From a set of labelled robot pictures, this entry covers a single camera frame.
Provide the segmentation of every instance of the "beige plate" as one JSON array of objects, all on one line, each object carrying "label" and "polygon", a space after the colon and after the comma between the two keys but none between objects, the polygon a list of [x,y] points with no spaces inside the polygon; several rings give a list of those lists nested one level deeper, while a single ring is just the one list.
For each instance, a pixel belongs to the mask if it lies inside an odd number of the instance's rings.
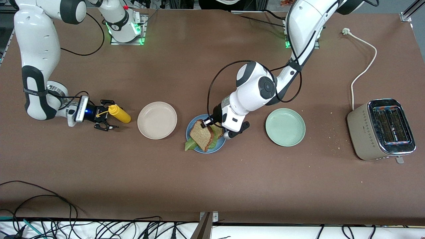
[{"label": "beige plate", "polygon": [[176,128],[177,114],[165,102],[153,102],[145,106],[137,118],[140,133],[149,139],[163,139]]}]

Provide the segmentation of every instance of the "plate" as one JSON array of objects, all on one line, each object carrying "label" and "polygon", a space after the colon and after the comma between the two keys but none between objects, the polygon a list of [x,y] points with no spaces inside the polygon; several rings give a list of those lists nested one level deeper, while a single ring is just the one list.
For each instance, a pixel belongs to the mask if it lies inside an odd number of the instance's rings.
[{"label": "plate", "polygon": [[[190,131],[193,128],[193,125],[195,124],[195,122],[197,120],[204,120],[208,117],[208,114],[201,114],[199,116],[196,116],[195,118],[193,118],[192,121],[190,121],[189,125],[187,126],[186,129],[186,140],[188,140],[190,138]],[[220,137],[217,141],[217,144],[215,145],[215,148],[213,149],[208,149],[206,152],[204,152],[200,147],[196,146],[196,148],[194,149],[196,152],[201,153],[201,154],[210,154],[210,153],[214,153],[217,152],[221,147],[223,147],[224,143],[226,142],[226,139],[224,137]]]},{"label": "plate", "polygon": [[281,108],[273,111],[267,117],[266,132],[276,144],[290,147],[303,140],[306,134],[306,124],[297,112]]},{"label": "plate", "polygon": [[150,103],[137,118],[140,133],[148,139],[163,139],[172,133],[176,125],[176,111],[165,102]]}]

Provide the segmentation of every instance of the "toaster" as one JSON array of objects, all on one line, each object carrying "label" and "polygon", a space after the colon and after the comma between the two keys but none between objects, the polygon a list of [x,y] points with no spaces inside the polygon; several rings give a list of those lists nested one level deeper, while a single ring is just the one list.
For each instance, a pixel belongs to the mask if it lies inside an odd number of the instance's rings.
[{"label": "toaster", "polygon": [[347,123],[354,150],[363,160],[396,157],[402,164],[402,156],[416,149],[403,108],[394,99],[369,101],[350,112]]}]

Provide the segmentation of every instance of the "blue plate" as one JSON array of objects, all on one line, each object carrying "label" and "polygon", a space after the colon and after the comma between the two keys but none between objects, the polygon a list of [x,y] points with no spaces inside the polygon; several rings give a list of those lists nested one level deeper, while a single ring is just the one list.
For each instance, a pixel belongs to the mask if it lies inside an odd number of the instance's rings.
[{"label": "blue plate", "polygon": [[[193,128],[193,125],[195,124],[195,122],[197,120],[204,120],[208,117],[208,114],[201,114],[199,116],[196,116],[195,118],[193,118],[193,120],[189,123],[189,125],[187,126],[186,129],[186,140],[188,140],[190,138],[190,131]],[[224,137],[220,137],[217,141],[217,145],[215,146],[215,148],[213,149],[208,149],[206,152],[204,152],[200,147],[196,146],[195,151],[201,154],[210,154],[210,153],[214,153],[216,151],[218,151],[221,147],[223,147],[224,142],[226,142],[226,139]]]}]

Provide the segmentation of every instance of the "brown table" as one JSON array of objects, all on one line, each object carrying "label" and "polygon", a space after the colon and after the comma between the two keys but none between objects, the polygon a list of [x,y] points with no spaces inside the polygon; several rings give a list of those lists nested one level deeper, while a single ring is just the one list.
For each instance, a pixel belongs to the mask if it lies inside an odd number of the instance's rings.
[{"label": "brown table", "polygon": [[[89,12],[101,20],[97,10]],[[266,20],[264,14],[252,16]],[[78,26],[55,23],[64,48],[87,53],[101,41],[90,18]],[[184,142],[189,121],[206,113],[211,79],[235,60],[269,68],[286,63],[290,50],[281,28],[224,11],[160,10],[144,46],[105,44],[89,57],[63,51],[51,80],[65,84],[70,94],[86,90],[95,102],[115,100],[132,116],[127,125],[111,119],[120,128],[107,133],[90,122],[70,128],[65,118],[36,121],[26,114],[14,38],[0,68],[0,179],[54,190],[83,208],[85,218],[157,214],[197,220],[199,211],[219,211],[225,222],[423,225],[425,65],[411,26],[396,14],[336,14],[326,25],[320,49],[303,70],[297,99],[250,113],[250,129],[209,155],[184,152]],[[349,86],[373,50],[342,36],[344,27],[378,49],[375,63],[355,84],[356,106],[391,97],[406,111],[417,150],[403,165],[393,159],[364,162],[354,154],[346,125]],[[239,67],[217,79],[213,105],[235,89]],[[287,97],[297,88],[298,80]],[[177,127],[163,140],[147,139],[137,128],[138,113],[154,101],[177,111]],[[306,122],[304,140],[290,148],[274,144],[264,129],[267,115],[282,107]],[[0,204],[13,209],[40,193],[25,185],[3,186]],[[68,217],[67,209],[41,198],[18,216]]]}]

